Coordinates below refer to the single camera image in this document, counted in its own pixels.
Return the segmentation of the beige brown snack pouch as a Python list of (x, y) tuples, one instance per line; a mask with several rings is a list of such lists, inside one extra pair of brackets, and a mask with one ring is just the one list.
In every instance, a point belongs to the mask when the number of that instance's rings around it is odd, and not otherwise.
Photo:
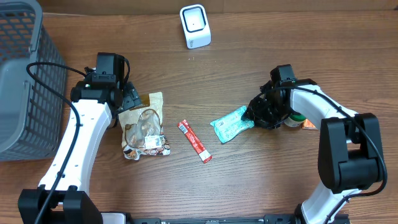
[(170, 144), (163, 127), (163, 93), (144, 95), (142, 104), (119, 114), (122, 149), (126, 159), (138, 161), (142, 156), (168, 156)]

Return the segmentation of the green lid jar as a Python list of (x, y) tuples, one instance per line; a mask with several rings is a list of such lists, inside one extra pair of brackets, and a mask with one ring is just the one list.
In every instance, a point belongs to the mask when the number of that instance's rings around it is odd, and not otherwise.
[(295, 128), (300, 126), (305, 120), (306, 117), (304, 115), (300, 113), (292, 113), (284, 120), (284, 124), (291, 128)]

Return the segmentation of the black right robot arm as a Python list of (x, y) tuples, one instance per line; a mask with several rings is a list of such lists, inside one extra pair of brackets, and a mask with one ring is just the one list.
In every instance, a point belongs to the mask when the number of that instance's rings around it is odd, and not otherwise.
[(298, 79), (290, 64), (278, 65), (242, 119), (264, 129), (302, 115), (320, 132), (320, 183), (294, 213), (265, 215), (264, 223), (349, 223), (339, 211), (352, 198), (381, 193), (387, 184), (379, 121), (331, 99), (311, 79)]

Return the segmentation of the teal tissue pack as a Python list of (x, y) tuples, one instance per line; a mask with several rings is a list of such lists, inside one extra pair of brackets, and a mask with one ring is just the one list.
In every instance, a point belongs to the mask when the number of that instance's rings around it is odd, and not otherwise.
[(232, 113), (210, 123), (214, 127), (215, 134), (221, 143), (224, 144), (235, 138), (239, 133), (254, 127), (254, 121), (242, 120), (242, 115), (246, 110), (247, 107), (242, 106)]

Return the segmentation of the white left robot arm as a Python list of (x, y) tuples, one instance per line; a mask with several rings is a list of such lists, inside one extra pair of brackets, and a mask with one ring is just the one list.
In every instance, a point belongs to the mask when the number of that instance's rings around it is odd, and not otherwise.
[(36, 189), (24, 189), (18, 209), (24, 223), (131, 222), (124, 212), (101, 212), (89, 197), (90, 177), (101, 139), (116, 125), (118, 114), (139, 105), (129, 82), (128, 59), (115, 53), (97, 54), (96, 67), (85, 68), (70, 99), (43, 87), (71, 109), (67, 128), (52, 165)]

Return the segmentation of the red white snack packet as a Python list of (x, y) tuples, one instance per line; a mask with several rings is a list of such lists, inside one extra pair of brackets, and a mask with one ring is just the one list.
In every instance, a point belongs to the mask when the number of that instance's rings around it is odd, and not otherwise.
[(203, 143), (193, 132), (187, 120), (186, 119), (182, 120), (181, 122), (178, 123), (177, 126), (181, 130), (181, 132), (185, 135), (185, 137), (188, 139), (188, 141), (192, 145), (195, 152), (199, 155), (203, 163), (206, 164), (207, 162), (209, 162), (213, 158), (212, 155), (207, 151)]

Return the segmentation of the orange Kleenex tissue pack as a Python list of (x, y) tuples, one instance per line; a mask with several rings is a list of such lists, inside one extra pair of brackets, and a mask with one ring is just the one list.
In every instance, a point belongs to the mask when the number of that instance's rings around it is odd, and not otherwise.
[(302, 123), (302, 129), (307, 129), (307, 130), (317, 130), (317, 127), (310, 122), (308, 119), (306, 119), (303, 123)]

